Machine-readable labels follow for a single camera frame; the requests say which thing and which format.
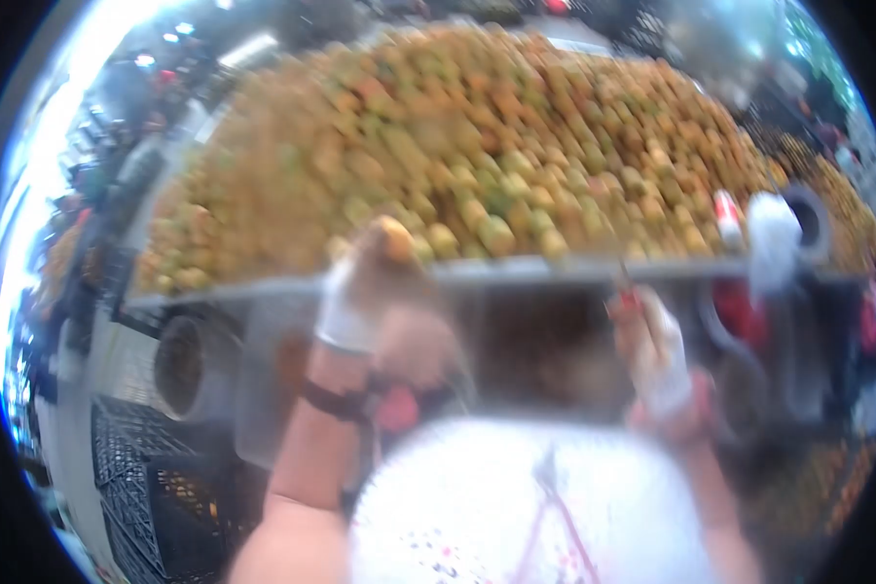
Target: metal tray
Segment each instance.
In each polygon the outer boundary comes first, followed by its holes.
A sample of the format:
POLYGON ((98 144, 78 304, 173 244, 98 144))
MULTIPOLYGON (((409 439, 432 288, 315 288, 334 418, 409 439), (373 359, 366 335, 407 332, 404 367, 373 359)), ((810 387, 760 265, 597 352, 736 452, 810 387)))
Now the metal tray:
MULTIPOLYGON (((672 260, 663 262, 628 262, 630 277, 636 281, 692 277, 737 276, 747 273, 744 258, 712 260, 672 260)), ((603 256, 572 256, 554 265, 539 256, 519 256, 498 261, 455 260, 436 263, 432 276, 439 285, 449 288, 488 284, 597 284, 613 281, 619 274, 618 261, 603 256)), ((288 293, 320 291, 323 275, 271 277, 245 284, 225 284, 207 290, 177 296, 147 294, 128 297, 125 309, 155 309, 195 303, 256 300, 288 293)))

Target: person's arm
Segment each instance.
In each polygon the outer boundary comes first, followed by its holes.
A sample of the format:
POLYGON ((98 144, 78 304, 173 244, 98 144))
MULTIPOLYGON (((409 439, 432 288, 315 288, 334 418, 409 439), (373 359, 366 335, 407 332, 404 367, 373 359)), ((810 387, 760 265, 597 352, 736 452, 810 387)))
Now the person's arm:
MULTIPOLYGON (((307 380, 338 394, 362 391, 369 358, 315 342, 307 380)), ((263 519, 231 572, 232 584, 347 581, 341 485, 356 458, 357 428, 300 399, 270 478, 263 519)))
MULTIPOLYGON (((366 391, 372 369, 429 387, 450 354, 453 335, 446 323, 434 312, 401 304, 420 295, 424 272, 411 259, 403 264, 385 258, 384 230, 378 226, 362 234, 328 276, 305 374, 322 391, 366 391)), ((270 477, 262 521, 236 559, 231 584, 348 580, 340 495, 358 471, 357 430, 299 399, 270 477)))
POLYGON ((707 432, 712 380, 685 374, 678 322, 652 290, 640 290, 641 305, 610 306, 617 350, 631 368, 639 398, 627 416, 631 428, 658 436, 688 480, 701 520, 704 547, 723 584, 759 584, 759 563, 743 536, 737 502, 707 432))

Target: person's hand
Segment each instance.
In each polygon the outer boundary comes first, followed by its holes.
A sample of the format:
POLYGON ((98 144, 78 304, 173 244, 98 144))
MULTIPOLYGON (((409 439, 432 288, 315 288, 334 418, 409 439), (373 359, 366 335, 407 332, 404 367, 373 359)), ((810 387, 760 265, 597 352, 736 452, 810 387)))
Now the person's hand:
POLYGON ((442 387, 456 342, 447 321, 433 310, 397 305, 387 310, 374 352, 374 371, 419 390, 442 387))
POLYGON ((627 428, 662 438, 669 444, 684 444, 707 435, 712 424, 713 379, 701 368, 691 371, 690 377, 691 399, 678 412, 656 419, 642 400, 636 399, 626 413, 627 428))
POLYGON ((617 354, 629 369, 644 411, 665 420, 685 409, 692 401, 692 384, 681 328, 656 292, 636 287, 632 294, 612 299, 607 311, 616 327, 617 354))
POLYGON ((331 267, 315 326, 315 336, 327 345, 372 354, 388 310, 433 298, 421 264, 412 255, 397 258, 391 237, 377 218, 331 267))

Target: market stall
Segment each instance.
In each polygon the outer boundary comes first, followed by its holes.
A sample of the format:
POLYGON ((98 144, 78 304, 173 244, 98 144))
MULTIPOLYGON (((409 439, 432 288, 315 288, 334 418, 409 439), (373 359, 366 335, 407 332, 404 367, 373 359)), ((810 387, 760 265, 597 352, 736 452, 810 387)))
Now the market stall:
POLYGON ((768 85, 734 116, 663 61, 578 47, 436 26, 249 76, 159 194, 115 310, 161 341, 152 375, 175 431, 218 423, 268 469, 324 270, 376 214, 413 235, 461 324, 468 380, 454 391, 471 412, 620 420, 631 389, 602 302, 622 258, 722 388, 717 439, 769 569, 804 572, 876 454, 876 438, 850 434, 862 371, 847 358, 864 349, 837 316, 873 274, 876 218, 768 85), (791 198, 802 183, 817 195, 791 198), (719 190, 736 238, 722 236, 719 190), (724 300, 740 293, 720 292, 748 274, 758 191, 784 193, 806 234, 802 275, 767 307, 761 341, 730 319, 724 300), (616 383, 591 392, 591 379, 616 383))
MULTIPOLYGON (((619 425, 634 393, 604 302, 620 276, 650 285, 716 380, 714 443, 767 571, 808 574, 876 457, 876 428, 858 434, 851 415, 876 378, 876 217, 756 45, 696 58, 707 46, 675 26, 691 3, 571 3, 603 46, 532 30, 541 3, 465 4, 471 18, 297 55, 258 32, 218 59, 179 171, 151 192, 174 152, 135 151, 109 212, 49 252, 48 304, 103 333, 82 337, 104 394, 87 393, 86 425, 115 559, 137 581, 217 581, 258 521, 325 274, 389 216, 460 344, 449 399, 423 419, 619 425), (747 286, 759 192, 781 194, 802 232, 793 278, 761 308, 747 286)), ((712 46, 739 19, 715 18, 712 46)))

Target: black plastic crate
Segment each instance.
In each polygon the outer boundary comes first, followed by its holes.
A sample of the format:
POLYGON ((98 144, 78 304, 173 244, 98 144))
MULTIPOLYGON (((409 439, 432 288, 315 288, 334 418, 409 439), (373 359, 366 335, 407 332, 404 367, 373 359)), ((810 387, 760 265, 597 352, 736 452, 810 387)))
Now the black plastic crate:
POLYGON ((125 531, 113 520, 106 504, 104 508, 104 523, 107 530, 107 541, 114 555, 114 561, 120 571, 129 580, 129 584, 212 584, 219 580, 217 570, 205 570, 186 574, 179 578, 163 578, 143 558, 125 531))
POLYGON ((225 490, 218 503, 218 517, 231 554, 244 544, 259 525, 268 484, 268 471, 244 461, 240 461, 228 473, 225 490))
POLYGON ((101 397, 91 407, 94 484, 100 487, 155 456, 196 456, 155 408, 101 397))
POLYGON ((95 483, 111 517, 163 578, 214 570, 227 559, 219 496, 232 467, 220 436, 154 408, 99 398, 92 407, 95 483))
POLYGON ((217 570, 228 559, 218 516, 221 477, 175 457, 134 465, 100 487, 111 517, 164 578, 217 570))

